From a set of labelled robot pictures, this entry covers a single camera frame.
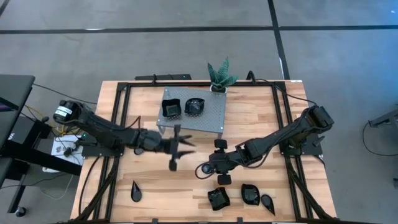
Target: black metal frame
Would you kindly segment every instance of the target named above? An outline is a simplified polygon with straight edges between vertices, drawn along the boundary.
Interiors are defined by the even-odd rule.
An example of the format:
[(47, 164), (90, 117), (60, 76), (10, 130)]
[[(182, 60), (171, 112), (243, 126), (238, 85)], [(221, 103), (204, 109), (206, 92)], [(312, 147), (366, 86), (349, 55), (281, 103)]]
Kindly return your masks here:
[[(257, 82), (254, 74), (251, 71), (249, 72), (247, 79), (251, 80), (251, 82), (237, 82), (233, 86), (270, 86), (272, 88), (272, 95), (274, 98), (275, 111), (276, 111), (276, 115), (277, 115), (279, 128), (283, 128), (283, 126), (284, 126), (282, 112), (280, 110), (277, 87), (279, 89), (281, 89), (284, 106), (285, 106), (285, 110), (287, 113), (287, 121), (288, 121), (288, 123), (293, 122), (292, 115), (290, 112), (289, 100), (287, 98), (287, 95), (285, 94), (285, 91), (286, 91), (285, 82), (283, 82), (283, 81), (281, 81), (281, 82)], [(121, 92), (123, 90), (125, 90), (125, 95), (124, 95), (123, 110), (122, 110), (122, 116), (121, 116), (121, 124), (120, 124), (121, 126), (125, 126), (125, 124), (126, 124), (126, 119), (127, 119), (126, 115), (127, 115), (128, 104), (129, 104), (129, 99), (130, 99), (130, 93), (131, 93), (131, 88), (133, 88), (133, 87), (210, 86), (210, 84), (211, 84), (210, 82), (156, 82), (156, 81), (145, 82), (145, 83), (118, 83), (111, 121), (116, 122), (116, 116), (118, 113), (120, 96), (121, 96)], [(279, 146), (280, 146), (281, 152), (284, 152), (285, 150), (287, 150), (289, 148), (286, 142), (280, 144)], [(119, 165), (119, 159), (120, 159), (119, 157), (115, 157), (114, 165), (115, 164), (116, 164), (116, 166)], [(289, 155), (285, 154), (284, 159), (285, 159), (286, 166), (288, 166), (288, 164), (291, 164)], [(295, 156), (295, 161), (296, 161), (298, 176), (300, 178), (300, 181), (301, 181), (301, 183), (303, 183), (304, 186), (307, 186), (305, 183), (303, 165), (302, 165), (300, 156)], [(101, 177), (99, 179), (99, 187), (103, 185), (104, 180), (106, 178), (106, 171), (107, 171), (108, 163), (109, 163), (109, 158), (105, 157), (104, 161), (103, 161), (102, 170), (101, 170)], [(301, 213), (300, 213), (300, 207), (299, 207), (299, 201), (297, 198), (295, 183), (289, 175), (288, 175), (288, 180), (289, 180), (289, 187), (290, 187), (290, 192), (291, 192), (291, 197), (292, 197), (292, 205), (293, 205), (293, 209), (294, 209), (295, 219), (298, 220), (299, 218), (301, 218)], [(107, 220), (110, 220), (110, 218), (111, 218), (115, 186), (116, 186), (116, 178), (111, 182), (111, 184), (109, 186), (108, 202), (107, 202), (106, 211), (105, 211), (105, 219), (107, 219)], [(313, 218), (312, 209), (311, 209), (310, 204), (307, 202), (307, 200), (305, 198), (304, 198), (304, 202), (305, 202), (305, 210), (307, 213), (307, 218)], [(94, 212), (94, 216), (93, 216), (94, 220), (99, 218), (100, 206), (101, 205), (99, 202), (95, 208), (95, 212)]]

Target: concrete floor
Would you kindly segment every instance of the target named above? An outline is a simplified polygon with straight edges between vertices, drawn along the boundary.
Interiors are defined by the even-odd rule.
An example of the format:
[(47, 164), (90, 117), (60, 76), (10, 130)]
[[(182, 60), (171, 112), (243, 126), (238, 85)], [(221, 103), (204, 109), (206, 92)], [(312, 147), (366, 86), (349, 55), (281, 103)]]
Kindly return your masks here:
[[(274, 2), (280, 26), (398, 24), (394, 0)], [(0, 17), (0, 29), (271, 24), (265, 0), (11, 0)], [(368, 153), (361, 131), (367, 120), (398, 103), (398, 30), (283, 31), (281, 35), (291, 79), (303, 80), (308, 98), (324, 105), (336, 122), (322, 146), (338, 216), (396, 223), (398, 190), (392, 178), (398, 177), (398, 157)], [(207, 79), (206, 63), (218, 64), (226, 56), (231, 73), (241, 78), (248, 70), (258, 78), (282, 78), (272, 31), (0, 35), (0, 49), (0, 73), (35, 75), (38, 84), (88, 101), (96, 101), (103, 80), (133, 80), (153, 73), (190, 73), (194, 79)], [(35, 87), (27, 104), (51, 115), (61, 99)], [(372, 150), (398, 152), (396, 133), (390, 128), (366, 131)], [(46, 176), (37, 169), (32, 169), (27, 183)], [(69, 178), (41, 186), (61, 195)], [(21, 205), (30, 213), (23, 218), (5, 213), (14, 189), (1, 190), (0, 223), (68, 220), (76, 180), (58, 201), (28, 187)]]

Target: wooden table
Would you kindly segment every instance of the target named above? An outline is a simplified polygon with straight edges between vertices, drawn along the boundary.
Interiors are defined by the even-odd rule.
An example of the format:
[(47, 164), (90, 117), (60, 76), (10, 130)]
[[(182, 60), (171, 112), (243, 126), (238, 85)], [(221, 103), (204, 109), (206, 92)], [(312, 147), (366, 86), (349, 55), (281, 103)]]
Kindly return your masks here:
[[(98, 116), (111, 119), (117, 83), (116, 81), (103, 82), (96, 109)], [(286, 81), (286, 87), (287, 93), (305, 98), (302, 82)], [(208, 87), (196, 88), (208, 90)], [(126, 124), (131, 124), (137, 116), (141, 115), (142, 127), (157, 130), (156, 119), (163, 92), (163, 87), (132, 88)], [(122, 93), (118, 122), (121, 117), (123, 99)], [(279, 100), (281, 110), (285, 111), (281, 92), (279, 92)], [(302, 110), (308, 107), (307, 102), (291, 97), (289, 97), (289, 102), (293, 119), (300, 116)], [(287, 121), (285, 112), (282, 114), (284, 121)], [(236, 144), (247, 139), (267, 136), (278, 129), (270, 87), (228, 88), (223, 135), (223, 139), (228, 141), (227, 151), (234, 150)], [(192, 133), (192, 131), (183, 130), (181, 134), (188, 132)], [(165, 135), (168, 136), (171, 133), (171, 130), (166, 131)], [(278, 146), (272, 149), (266, 162), (260, 168), (248, 170), (239, 166), (230, 172), (232, 184), (224, 187), (231, 199), (231, 206), (214, 212), (207, 199), (207, 192), (219, 187), (216, 175), (206, 180), (199, 180), (193, 171), (197, 165), (208, 161), (209, 154), (215, 150), (213, 141), (216, 134), (200, 132), (192, 134), (194, 136), (191, 142), (197, 146), (195, 148), (180, 146), (179, 151), (193, 149), (196, 153), (177, 161), (178, 171), (176, 172), (169, 171), (170, 156), (168, 155), (146, 152), (136, 156), (133, 150), (125, 150), (119, 164), (112, 222), (150, 222), (153, 218), (158, 218), (160, 222), (235, 222), (237, 217), (243, 217), (245, 222), (295, 220), (285, 162), (279, 153)], [(78, 215), (81, 188), (93, 161), (94, 158), (84, 161), (71, 218)], [(335, 208), (322, 163), (313, 156), (302, 156), (302, 161), (309, 191), (325, 211), (335, 217)], [(97, 191), (101, 166), (102, 158), (89, 176), (83, 193), (82, 208), (87, 206)], [(143, 194), (142, 200), (138, 203), (134, 203), (130, 197), (133, 180), (137, 182)], [(241, 198), (242, 184), (254, 184), (261, 194), (270, 195), (274, 201), (276, 216), (273, 216), (261, 204), (260, 206), (246, 205)], [(299, 189), (297, 192), (300, 211), (305, 217), (302, 194)], [(108, 193), (105, 192), (99, 217), (104, 217), (107, 198)]]

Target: black bowl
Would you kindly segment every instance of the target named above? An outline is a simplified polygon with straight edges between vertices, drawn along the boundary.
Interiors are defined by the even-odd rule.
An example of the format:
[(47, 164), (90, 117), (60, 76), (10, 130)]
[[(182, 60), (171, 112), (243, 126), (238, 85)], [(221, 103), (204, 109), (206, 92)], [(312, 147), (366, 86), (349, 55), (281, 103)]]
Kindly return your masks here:
[(163, 100), (162, 108), (165, 118), (181, 115), (180, 99)]
[(185, 103), (186, 114), (201, 114), (205, 109), (205, 100), (201, 98), (190, 98)]

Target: black desk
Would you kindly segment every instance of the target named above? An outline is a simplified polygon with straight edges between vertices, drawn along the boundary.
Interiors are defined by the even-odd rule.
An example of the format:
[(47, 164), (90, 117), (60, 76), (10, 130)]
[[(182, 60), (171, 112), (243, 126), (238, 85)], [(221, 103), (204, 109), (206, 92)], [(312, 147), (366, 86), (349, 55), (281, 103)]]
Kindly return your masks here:
[[(0, 75), (0, 103), (6, 105), (9, 110), (0, 110), (0, 187), (4, 179), (19, 180), (22, 185), (24, 176), (29, 168), (29, 163), (38, 164), (50, 169), (59, 170), (73, 175), (80, 175), (81, 166), (59, 159), (50, 154), (34, 149), (38, 138), (46, 138), (50, 128), (41, 121), (31, 121), (20, 117), (20, 113), (32, 90), (35, 77), (28, 75)], [(14, 126), (22, 119), (31, 122), (32, 129), (22, 132), (33, 133), (28, 144), (17, 141), (17, 132)], [(25, 186), (20, 186), (9, 207), (9, 213), (17, 210), (19, 200), (22, 197)]]

